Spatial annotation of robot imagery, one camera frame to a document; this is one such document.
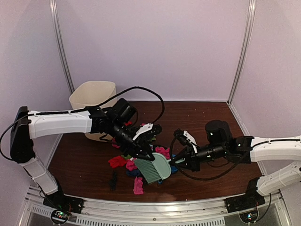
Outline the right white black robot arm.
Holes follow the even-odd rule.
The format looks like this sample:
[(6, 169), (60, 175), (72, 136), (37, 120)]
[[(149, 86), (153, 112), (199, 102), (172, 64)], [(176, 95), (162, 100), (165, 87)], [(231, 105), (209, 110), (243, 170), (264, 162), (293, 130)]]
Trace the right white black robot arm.
[(261, 138), (241, 136), (234, 138), (226, 121), (213, 120), (205, 125), (208, 144), (198, 146), (194, 137), (187, 131), (177, 129), (174, 141), (184, 146), (176, 156), (171, 155), (171, 164), (180, 172), (184, 169), (200, 171), (202, 163), (224, 158), (233, 165), (218, 176), (206, 178), (207, 181), (223, 177), (238, 164), (260, 161), (291, 160), (292, 163), (266, 176), (249, 181), (241, 204), (250, 208), (258, 202), (259, 196), (295, 184), (301, 180), (301, 138)]

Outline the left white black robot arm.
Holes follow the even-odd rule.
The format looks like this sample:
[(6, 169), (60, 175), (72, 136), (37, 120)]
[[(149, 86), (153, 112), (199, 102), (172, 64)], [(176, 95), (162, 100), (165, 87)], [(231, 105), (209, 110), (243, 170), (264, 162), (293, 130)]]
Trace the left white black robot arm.
[(135, 112), (136, 109), (123, 98), (113, 107), (104, 109), (88, 106), (71, 111), (37, 112), (21, 107), (10, 134), (10, 157), (49, 195), (49, 201), (57, 209), (63, 209), (68, 204), (67, 197), (60, 193), (58, 182), (34, 152), (33, 139), (56, 134), (105, 133), (114, 138), (131, 157), (153, 161), (155, 157), (143, 137), (152, 130), (153, 124), (145, 124), (137, 131), (126, 125)]

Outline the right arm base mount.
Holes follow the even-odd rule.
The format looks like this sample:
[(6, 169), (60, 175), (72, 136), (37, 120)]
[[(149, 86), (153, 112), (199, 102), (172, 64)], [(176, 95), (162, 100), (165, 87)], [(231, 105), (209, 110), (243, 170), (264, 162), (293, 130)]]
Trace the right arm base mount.
[(237, 212), (243, 223), (254, 224), (259, 217), (258, 207), (265, 204), (265, 198), (260, 195), (239, 195), (225, 199), (228, 213)]

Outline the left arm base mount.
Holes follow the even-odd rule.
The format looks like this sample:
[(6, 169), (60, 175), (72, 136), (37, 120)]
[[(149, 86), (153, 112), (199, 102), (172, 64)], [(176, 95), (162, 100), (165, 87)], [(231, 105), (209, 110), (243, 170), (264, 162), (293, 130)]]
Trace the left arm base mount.
[(74, 219), (74, 214), (80, 214), (84, 200), (81, 198), (63, 195), (62, 199), (55, 200), (49, 195), (44, 196), (43, 204), (53, 208), (50, 219), (55, 225), (62, 225)]

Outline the mint green hand brush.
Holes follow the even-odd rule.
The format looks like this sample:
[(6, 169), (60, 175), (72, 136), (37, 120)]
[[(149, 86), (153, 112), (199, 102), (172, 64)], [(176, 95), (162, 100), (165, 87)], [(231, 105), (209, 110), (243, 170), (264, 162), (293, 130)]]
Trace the mint green hand brush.
[(178, 171), (174, 165), (171, 165), (171, 160), (168, 160), (164, 155), (153, 153), (153, 157), (155, 158), (153, 161), (134, 160), (134, 164), (148, 184), (163, 181)]

